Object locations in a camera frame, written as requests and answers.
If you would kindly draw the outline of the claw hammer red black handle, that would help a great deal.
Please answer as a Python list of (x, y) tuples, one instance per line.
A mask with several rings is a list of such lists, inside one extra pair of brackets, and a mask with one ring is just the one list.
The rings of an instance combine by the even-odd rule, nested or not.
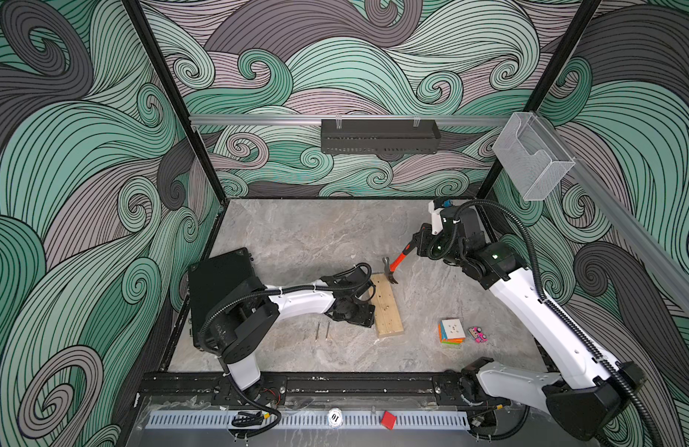
[(415, 244), (411, 241), (405, 246), (405, 248), (394, 261), (391, 261), (388, 256), (383, 257), (383, 275), (385, 275), (385, 278), (391, 284), (398, 284), (395, 278), (395, 272), (414, 249)]

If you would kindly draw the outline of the wooden block with nails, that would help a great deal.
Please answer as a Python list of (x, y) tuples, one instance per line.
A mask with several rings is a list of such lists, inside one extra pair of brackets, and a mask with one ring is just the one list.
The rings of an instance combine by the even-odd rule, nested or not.
[(383, 274), (373, 275), (372, 282), (375, 291), (370, 303), (375, 306), (374, 321), (378, 337), (402, 335), (404, 327), (392, 284)]

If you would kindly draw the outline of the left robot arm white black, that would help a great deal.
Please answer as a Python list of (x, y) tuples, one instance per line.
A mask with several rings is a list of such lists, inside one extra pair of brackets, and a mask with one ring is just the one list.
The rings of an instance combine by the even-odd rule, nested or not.
[(288, 287), (266, 286), (250, 275), (210, 307), (202, 322), (193, 324), (193, 344), (216, 356), (223, 371), (245, 391), (260, 381), (255, 351), (277, 322), (324, 315), (335, 322), (370, 328), (375, 290), (367, 263)]

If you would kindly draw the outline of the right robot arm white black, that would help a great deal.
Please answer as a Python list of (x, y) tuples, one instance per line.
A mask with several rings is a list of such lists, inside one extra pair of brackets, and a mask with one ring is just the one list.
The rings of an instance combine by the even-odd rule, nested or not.
[[(478, 209), (498, 210), (519, 232), (525, 255), (502, 241), (487, 240)], [(549, 355), (556, 370), (542, 374), (480, 358), (462, 372), (463, 396), (471, 402), (507, 400), (546, 412), (580, 441), (605, 443), (604, 428), (628, 407), (644, 434), (661, 445), (657, 424), (638, 392), (645, 374), (603, 348), (544, 288), (534, 238), (503, 205), (473, 199), (455, 206), (447, 199), (428, 204), (430, 223), (411, 241), (419, 256), (459, 268), (511, 310)]]

